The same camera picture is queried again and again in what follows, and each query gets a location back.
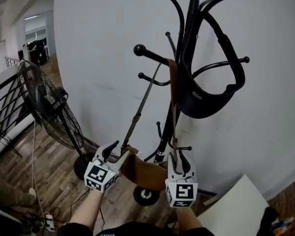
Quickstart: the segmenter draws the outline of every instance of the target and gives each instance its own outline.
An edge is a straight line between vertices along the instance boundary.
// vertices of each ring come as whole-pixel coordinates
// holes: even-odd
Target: power strip
[[[55,231],[54,217],[50,214],[47,214],[45,221],[46,221],[45,223],[46,229],[50,232],[54,232]]]

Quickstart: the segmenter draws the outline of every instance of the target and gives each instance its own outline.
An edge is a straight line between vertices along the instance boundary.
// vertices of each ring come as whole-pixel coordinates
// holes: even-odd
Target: fan grille
[[[27,108],[46,132],[68,148],[81,148],[81,128],[66,102],[65,90],[56,88],[37,65],[26,60],[20,62],[18,80],[24,83],[21,94]]]

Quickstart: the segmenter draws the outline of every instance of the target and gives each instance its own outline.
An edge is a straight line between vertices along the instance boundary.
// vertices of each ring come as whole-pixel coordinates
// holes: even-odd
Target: person's leg
[[[0,208],[11,206],[33,207],[36,197],[13,188],[0,179]]]

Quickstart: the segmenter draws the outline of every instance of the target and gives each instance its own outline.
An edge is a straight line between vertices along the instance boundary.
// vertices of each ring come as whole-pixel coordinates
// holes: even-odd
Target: fan base
[[[152,191],[137,186],[133,191],[134,200],[141,206],[148,207],[157,202],[159,191]]]
[[[85,155],[85,158],[88,162],[91,162],[94,155],[95,155],[95,153],[87,153]],[[81,179],[83,181],[84,181],[84,173],[87,170],[87,167],[88,166],[84,164],[81,157],[78,157],[74,162],[74,166],[73,166],[74,173],[79,179]]]

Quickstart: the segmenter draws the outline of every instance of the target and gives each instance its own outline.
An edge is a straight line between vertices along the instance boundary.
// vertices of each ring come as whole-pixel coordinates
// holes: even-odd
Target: bag strap
[[[141,101],[141,103],[140,103],[140,105],[139,105],[139,108],[138,108],[138,110],[137,110],[137,113],[135,114],[135,116],[134,116],[133,119],[132,119],[131,126],[130,126],[130,128],[129,128],[127,134],[126,134],[126,137],[124,138],[123,144],[122,144],[122,146],[121,146],[121,150],[124,149],[124,148],[128,145],[128,142],[129,142],[129,139],[130,139],[130,137],[131,137],[131,135],[132,135],[132,133],[133,133],[133,130],[134,130],[134,128],[135,128],[137,122],[139,121],[139,119],[140,119],[140,117],[141,117],[142,109],[143,109],[143,107],[144,107],[144,105],[145,105],[145,103],[146,103],[146,101],[147,101],[147,98],[148,98],[149,92],[151,91],[151,88],[152,88],[153,82],[154,82],[154,80],[155,80],[156,74],[157,74],[158,69],[159,69],[160,66],[161,66],[161,63],[159,63],[159,65],[158,65],[158,67],[157,67],[157,69],[156,69],[156,71],[155,71],[155,73],[154,73],[154,75],[153,75],[153,78],[152,78],[152,80],[151,80],[151,82],[150,82],[150,84],[149,84],[149,86],[148,86],[148,88],[147,88],[147,91],[146,91],[146,93],[145,93],[145,95],[144,95],[144,97],[143,97],[143,99],[142,99],[142,101]]]
[[[175,161],[175,164],[177,166],[177,145],[176,145],[176,108],[177,108],[177,75],[178,75],[178,68],[177,68],[177,64],[175,63],[174,60],[172,59],[168,59],[168,64],[169,64],[169,72],[170,72],[170,80],[171,80],[171,98],[172,98],[172,117],[173,117],[173,148],[174,148],[174,161]],[[148,98],[148,95],[151,91],[151,88],[152,88],[152,85],[153,85],[153,82],[155,80],[155,77],[156,77],[156,74],[158,72],[158,69],[159,67],[161,66],[161,63],[159,63],[154,75],[153,75],[153,78],[151,79],[150,81],[150,84],[147,88],[147,91],[140,103],[140,106],[137,110],[137,113],[135,114],[135,116],[133,117],[132,119],[132,123],[131,123],[131,126],[126,134],[126,137],[123,141],[123,144],[121,146],[121,150],[125,150],[126,147],[128,146],[128,142],[129,142],[129,139],[133,133],[133,130],[137,124],[137,122],[139,121],[140,117],[141,117],[141,112],[142,112],[142,109],[147,101],[147,98]]]
[[[174,162],[177,166],[177,145],[176,145],[176,109],[177,109],[177,75],[178,68],[174,60],[168,59],[169,74],[171,80],[171,97],[172,97],[172,118],[173,118],[173,149],[174,149]]]

